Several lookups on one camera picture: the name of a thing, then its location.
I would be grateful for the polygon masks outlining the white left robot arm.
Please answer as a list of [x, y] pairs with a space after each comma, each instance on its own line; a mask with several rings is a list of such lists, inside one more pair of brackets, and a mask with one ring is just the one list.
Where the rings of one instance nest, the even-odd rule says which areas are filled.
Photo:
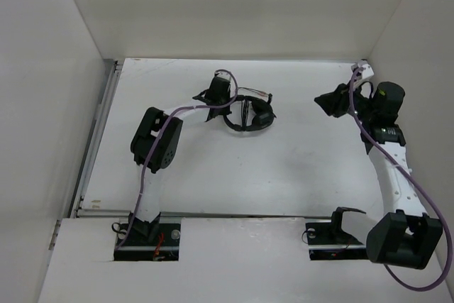
[[214, 72], [209, 88], [186, 105], [161, 110], [146, 110], [131, 141], [133, 160], [140, 168], [140, 189], [133, 211], [128, 217], [127, 234], [133, 233], [140, 242], [154, 242], [159, 234], [160, 187], [150, 184], [151, 177], [167, 168], [176, 156], [181, 132], [206, 123], [222, 114], [238, 96], [238, 83], [228, 70]]

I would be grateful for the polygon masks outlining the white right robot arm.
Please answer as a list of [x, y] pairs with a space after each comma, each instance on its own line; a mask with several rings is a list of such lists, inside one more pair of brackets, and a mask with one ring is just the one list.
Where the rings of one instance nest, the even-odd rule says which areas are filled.
[[344, 242], [353, 237], [365, 246], [373, 263], [423, 270], [443, 232], [439, 219], [431, 218], [408, 179], [406, 140], [396, 123], [405, 97], [404, 89], [393, 82], [381, 82], [373, 95], [361, 88], [349, 91], [340, 84], [333, 92], [314, 99], [332, 117], [356, 113], [365, 151], [380, 186], [383, 201], [381, 219], [370, 218], [363, 210], [338, 207], [328, 225], [330, 237]]

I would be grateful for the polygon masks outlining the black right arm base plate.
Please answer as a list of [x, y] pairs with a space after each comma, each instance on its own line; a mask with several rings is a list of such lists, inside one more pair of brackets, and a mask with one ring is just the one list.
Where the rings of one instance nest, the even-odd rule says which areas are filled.
[[309, 219], [301, 235], [313, 261], [367, 260], [366, 248], [345, 232], [332, 232], [331, 221]]

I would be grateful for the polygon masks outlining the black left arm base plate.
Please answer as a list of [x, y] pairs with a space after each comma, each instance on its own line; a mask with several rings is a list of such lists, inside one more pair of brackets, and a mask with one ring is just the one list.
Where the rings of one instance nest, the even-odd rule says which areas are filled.
[[172, 262], [179, 260], [181, 223], [160, 224], [151, 240], [132, 230], [126, 241], [113, 252], [115, 261]]

